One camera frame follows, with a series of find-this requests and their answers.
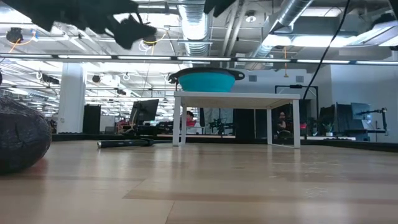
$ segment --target silver duct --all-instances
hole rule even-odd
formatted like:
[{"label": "silver duct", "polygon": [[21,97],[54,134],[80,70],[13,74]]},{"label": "silver duct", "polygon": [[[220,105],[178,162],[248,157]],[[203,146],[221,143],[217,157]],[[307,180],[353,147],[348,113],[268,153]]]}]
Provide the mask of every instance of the silver duct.
[{"label": "silver duct", "polygon": [[[202,0],[185,0],[185,2],[203,2]],[[185,40],[206,40],[208,38],[208,16],[203,12],[204,5],[186,4],[178,6],[181,15],[181,26]],[[209,45],[203,43],[186,43],[189,56],[207,56]]]},{"label": "silver duct", "polygon": [[[283,1],[280,11],[275,20],[267,18],[264,27],[269,32],[281,27],[292,26],[294,22],[303,14],[303,12],[311,5],[313,0],[285,0]],[[264,42],[252,54],[252,57],[266,57],[274,46],[264,45]]]}]

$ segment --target desk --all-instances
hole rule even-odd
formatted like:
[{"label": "desk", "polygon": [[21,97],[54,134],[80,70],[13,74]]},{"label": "desk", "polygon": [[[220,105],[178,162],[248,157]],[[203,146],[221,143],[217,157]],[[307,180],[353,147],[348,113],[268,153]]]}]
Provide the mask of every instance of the desk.
[{"label": "desk", "polygon": [[300,148],[300,95],[298,94],[176,91],[174,92],[174,97],[173,146],[184,145],[187,137],[187,123],[183,122],[181,128],[181,142],[179,142],[181,106],[182,121],[187,119],[187,107],[267,110],[267,142],[268,144],[272,144],[271,110],[293,103],[294,148]]}]

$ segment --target monitor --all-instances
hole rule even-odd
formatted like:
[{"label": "monitor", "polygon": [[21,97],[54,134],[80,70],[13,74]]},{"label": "monitor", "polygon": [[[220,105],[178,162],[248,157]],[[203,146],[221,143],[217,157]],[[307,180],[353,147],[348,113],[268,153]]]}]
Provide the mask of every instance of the monitor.
[{"label": "monitor", "polygon": [[159,100],[136,101],[132,106],[130,121],[142,123],[144,121],[153,121],[156,118],[156,111]]},{"label": "monitor", "polygon": [[372,120],[372,115],[369,112],[371,110],[371,105],[366,103],[352,103],[351,109],[353,111],[353,119],[360,119],[360,120]]}]

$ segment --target blue bowl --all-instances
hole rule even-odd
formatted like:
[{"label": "blue bowl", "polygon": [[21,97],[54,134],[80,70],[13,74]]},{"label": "blue bowl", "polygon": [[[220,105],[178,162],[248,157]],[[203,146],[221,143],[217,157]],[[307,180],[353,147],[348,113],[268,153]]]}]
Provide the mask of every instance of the blue bowl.
[{"label": "blue bowl", "polygon": [[187,68],[170,76],[171,83],[179,83],[184,91],[227,93],[244,73],[223,68]]}]

